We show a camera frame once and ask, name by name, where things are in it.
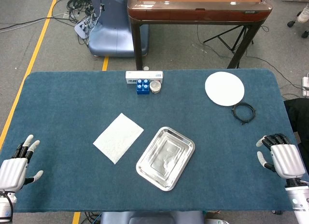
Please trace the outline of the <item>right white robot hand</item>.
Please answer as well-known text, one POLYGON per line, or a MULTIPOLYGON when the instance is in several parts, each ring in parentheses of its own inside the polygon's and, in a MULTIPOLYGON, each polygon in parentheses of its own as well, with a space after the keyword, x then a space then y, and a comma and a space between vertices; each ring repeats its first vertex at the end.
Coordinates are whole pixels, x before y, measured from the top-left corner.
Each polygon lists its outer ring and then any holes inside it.
POLYGON ((262 167, 276 172, 281 178, 288 180, 301 178, 305 173, 305 167, 297 147, 283 134, 263 136, 257 143, 257 147, 266 146, 273 163, 265 160, 261 151, 257 152, 257 158, 262 167))

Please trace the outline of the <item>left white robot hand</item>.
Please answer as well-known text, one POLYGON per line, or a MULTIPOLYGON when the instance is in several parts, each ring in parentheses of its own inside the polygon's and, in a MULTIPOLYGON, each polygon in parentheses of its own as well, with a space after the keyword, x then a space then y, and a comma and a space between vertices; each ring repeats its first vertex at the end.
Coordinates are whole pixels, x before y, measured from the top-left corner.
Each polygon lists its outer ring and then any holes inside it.
POLYGON ((32 177, 26 177, 27 168, 40 141, 32 141, 34 136, 28 135, 26 140, 21 143, 14 155, 10 159, 3 161, 0 167, 0 189, 16 193, 24 185, 34 183, 41 178, 43 170, 38 171, 32 177))

